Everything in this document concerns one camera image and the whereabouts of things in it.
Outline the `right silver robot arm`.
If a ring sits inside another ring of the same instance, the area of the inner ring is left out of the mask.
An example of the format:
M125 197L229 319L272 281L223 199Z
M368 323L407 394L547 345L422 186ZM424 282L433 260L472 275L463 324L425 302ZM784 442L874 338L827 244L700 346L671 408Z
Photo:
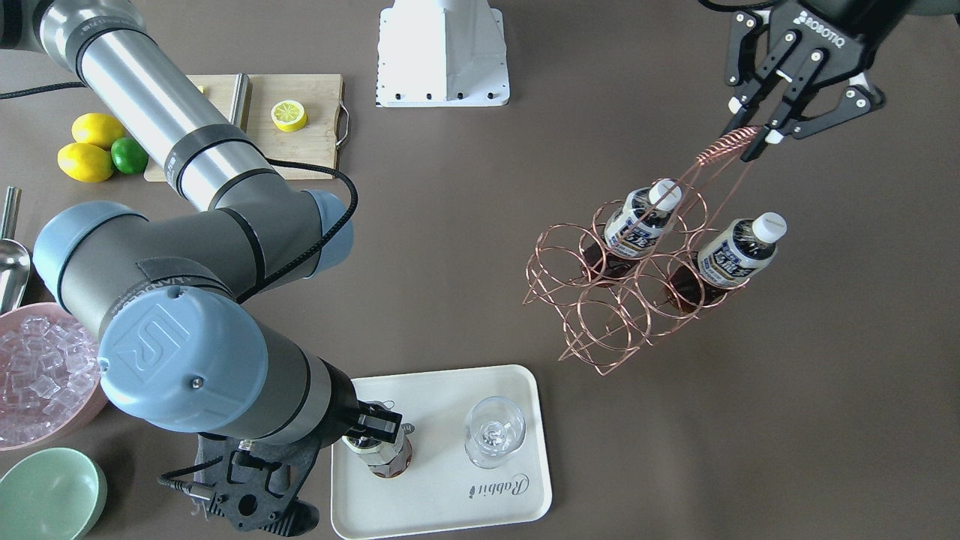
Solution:
M4 1L2 47L44 53L78 76L196 209L151 222L126 205L87 202L37 237L46 287L98 335L111 402L181 433L393 442L398 414L357 400L345 373L243 308L345 259L356 203L292 189L128 1Z

